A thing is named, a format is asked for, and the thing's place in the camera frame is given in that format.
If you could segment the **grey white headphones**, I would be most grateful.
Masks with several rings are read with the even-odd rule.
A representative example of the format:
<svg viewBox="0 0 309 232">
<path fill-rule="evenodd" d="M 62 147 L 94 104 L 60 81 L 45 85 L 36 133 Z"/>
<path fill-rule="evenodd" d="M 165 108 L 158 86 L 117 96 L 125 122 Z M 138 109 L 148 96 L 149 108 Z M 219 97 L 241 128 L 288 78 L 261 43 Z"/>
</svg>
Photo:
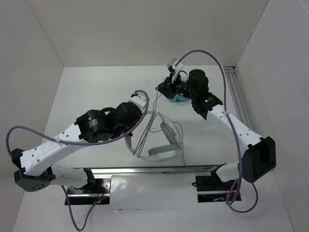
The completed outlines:
<svg viewBox="0 0 309 232">
<path fill-rule="evenodd" d="M 133 156 L 146 162 L 165 162 L 177 157 L 183 148 L 183 133 L 162 113 L 154 113 L 134 147 L 132 137 L 125 142 Z"/>
</svg>

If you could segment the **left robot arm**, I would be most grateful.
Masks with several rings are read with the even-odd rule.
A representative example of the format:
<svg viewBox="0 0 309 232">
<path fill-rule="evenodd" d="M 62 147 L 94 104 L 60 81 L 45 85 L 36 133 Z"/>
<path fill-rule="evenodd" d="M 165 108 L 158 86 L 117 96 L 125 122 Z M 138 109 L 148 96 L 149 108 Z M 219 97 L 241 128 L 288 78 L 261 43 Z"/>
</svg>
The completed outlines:
<svg viewBox="0 0 309 232">
<path fill-rule="evenodd" d="M 89 168 L 65 168 L 56 162 L 70 154 L 96 145 L 115 142 L 141 123 L 148 105 L 123 102 L 116 108 L 89 110 L 61 134 L 30 150 L 19 148 L 11 152 L 18 167 L 15 183 L 26 192 L 35 192 L 49 185 L 69 186 L 89 193 L 97 184 Z"/>
</svg>

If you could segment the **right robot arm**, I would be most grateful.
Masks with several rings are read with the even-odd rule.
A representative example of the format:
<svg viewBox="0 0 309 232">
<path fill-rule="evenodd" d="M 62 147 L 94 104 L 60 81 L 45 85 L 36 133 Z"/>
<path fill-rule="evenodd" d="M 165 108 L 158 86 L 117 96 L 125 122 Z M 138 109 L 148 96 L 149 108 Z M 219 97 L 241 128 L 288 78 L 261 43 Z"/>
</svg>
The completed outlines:
<svg viewBox="0 0 309 232">
<path fill-rule="evenodd" d="M 171 75 L 156 89 L 168 99 L 179 95 L 191 100 L 194 111 L 206 121 L 235 140 L 241 160 L 219 167 L 211 177 L 211 185 L 222 189 L 228 181 L 241 176 L 249 183 L 276 167 L 276 144 L 271 137 L 263 138 L 228 112 L 224 103 L 209 91 L 209 80 L 204 71 L 190 71 L 187 81 Z"/>
</svg>

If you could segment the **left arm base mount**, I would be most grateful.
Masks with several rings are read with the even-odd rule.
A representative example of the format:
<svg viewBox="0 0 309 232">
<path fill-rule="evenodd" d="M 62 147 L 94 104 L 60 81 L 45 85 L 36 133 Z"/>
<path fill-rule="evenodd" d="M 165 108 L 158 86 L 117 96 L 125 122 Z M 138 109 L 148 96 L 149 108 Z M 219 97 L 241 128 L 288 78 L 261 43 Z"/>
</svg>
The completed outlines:
<svg viewBox="0 0 309 232">
<path fill-rule="evenodd" d="M 91 169 L 84 168 L 87 183 L 80 188 L 67 187 L 67 194 L 71 205 L 108 205 L 112 177 L 103 175 L 95 178 Z"/>
</svg>

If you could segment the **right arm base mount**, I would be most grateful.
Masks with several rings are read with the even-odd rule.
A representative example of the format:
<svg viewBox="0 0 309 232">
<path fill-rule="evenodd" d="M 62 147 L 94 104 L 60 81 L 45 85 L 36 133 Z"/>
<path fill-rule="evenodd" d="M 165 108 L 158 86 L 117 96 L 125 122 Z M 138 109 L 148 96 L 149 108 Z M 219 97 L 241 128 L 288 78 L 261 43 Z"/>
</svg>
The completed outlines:
<svg viewBox="0 0 309 232">
<path fill-rule="evenodd" d="M 209 167 L 197 167 L 195 169 L 195 181 L 191 183 L 197 191 L 198 203 L 217 203 L 225 202 L 230 188 L 232 187 L 234 180 L 228 182 L 222 182 L 215 174 L 218 169 L 213 166 Z"/>
</svg>

